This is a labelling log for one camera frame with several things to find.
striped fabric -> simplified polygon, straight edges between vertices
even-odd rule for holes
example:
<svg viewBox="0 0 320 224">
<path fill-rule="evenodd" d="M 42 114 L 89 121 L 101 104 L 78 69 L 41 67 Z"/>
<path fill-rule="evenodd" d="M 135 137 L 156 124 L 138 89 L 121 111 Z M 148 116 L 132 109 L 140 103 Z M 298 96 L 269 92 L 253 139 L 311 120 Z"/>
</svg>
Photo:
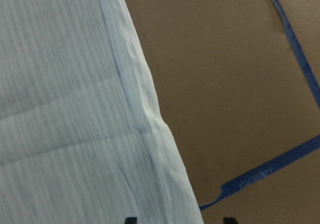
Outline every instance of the striped fabric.
<svg viewBox="0 0 320 224">
<path fill-rule="evenodd" d="M 124 0 L 0 0 L 0 224 L 203 224 Z"/>
</svg>

blue tape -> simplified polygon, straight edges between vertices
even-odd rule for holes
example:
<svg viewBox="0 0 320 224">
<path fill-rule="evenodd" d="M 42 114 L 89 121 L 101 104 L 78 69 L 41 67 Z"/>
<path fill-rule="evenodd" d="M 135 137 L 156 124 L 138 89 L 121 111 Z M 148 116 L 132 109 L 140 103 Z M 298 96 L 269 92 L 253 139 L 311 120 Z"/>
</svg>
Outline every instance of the blue tape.
<svg viewBox="0 0 320 224">
<path fill-rule="evenodd" d="M 250 184 L 269 176 L 318 148 L 320 148 L 320 135 L 223 184 L 221 186 L 221 195 L 219 198 L 214 202 L 201 205 L 199 207 L 200 210 L 203 211 L 204 209 L 211 207 L 232 194 L 241 191 Z"/>
<path fill-rule="evenodd" d="M 293 48 L 293 52 L 295 54 L 296 59 L 298 60 L 298 63 L 300 65 L 300 68 L 304 74 L 304 77 L 306 78 L 306 81 L 308 82 L 309 88 L 313 94 L 313 97 L 320 108 L 320 87 L 317 83 L 317 80 L 312 72 L 312 69 L 308 63 L 308 60 L 305 56 L 304 51 L 301 48 L 301 45 L 297 39 L 296 34 L 294 33 L 294 30 L 286 16 L 285 11 L 283 10 L 279 0 L 272 0 L 273 4 L 275 5 L 279 15 L 282 18 L 283 24 L 284 24 L 284 31 L 285 35 L 290 43 L 290 45 Z"/>
<path fill-rule="evenodd" d="M 294 33 L 294 30 L 286 16 L 285 11 L 283 10 L 279 0 L 272 0 L 275 5 L 279 15 L 282 18 L 284 24 L 285 35 L 293 48 L 293 52 L 298 60 L 299 66 L 307 80 L 309 88 L 313 94 L 313 97 L 320 108 L 320 87 L 317 83 L 317 80 L 312 72 L 312 69 L 308 63 L 308 60 L 303 52 L 301 45 Z M 203 211 L 208 207 L 220 202 L 221 200 L 235 194 L 242 189 L 246 188 L 250 184 L 253 184 L 270 174 L 278 171 L 281 168 L 293 163 L 294 161 L 302 158 L 303 156 L 317 150 L 320 148 L 320 135 L 315 138 L 287 151 L 286 153 L 281 154 L 280 156 L 248 171 L 241 176 L 223 184 L 221 186 L 221 194 L 217 200 L 214 202 L 204 204 L 199 206 L 200 210 Z"/>
</svg>

cardboard surface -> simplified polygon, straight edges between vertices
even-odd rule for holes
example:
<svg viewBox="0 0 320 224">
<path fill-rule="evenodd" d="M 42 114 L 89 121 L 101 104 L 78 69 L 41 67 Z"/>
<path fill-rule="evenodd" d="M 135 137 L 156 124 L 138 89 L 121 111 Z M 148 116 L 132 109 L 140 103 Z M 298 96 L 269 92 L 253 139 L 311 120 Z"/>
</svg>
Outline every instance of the cardboard surface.
<svg viewBox="0 0 320 224">
<path fill-rule="evenodd" d="M 316 67 L 320 37 L 308 47 L 299 11 L 280 1 Z M 320 134 L 319 109 L 270 0 L 126 3 L 199 205 L 230 179 Z M 319 157 L 316 151 L 205 210 L 205 223 L 318 223 Z"/>
</svg>

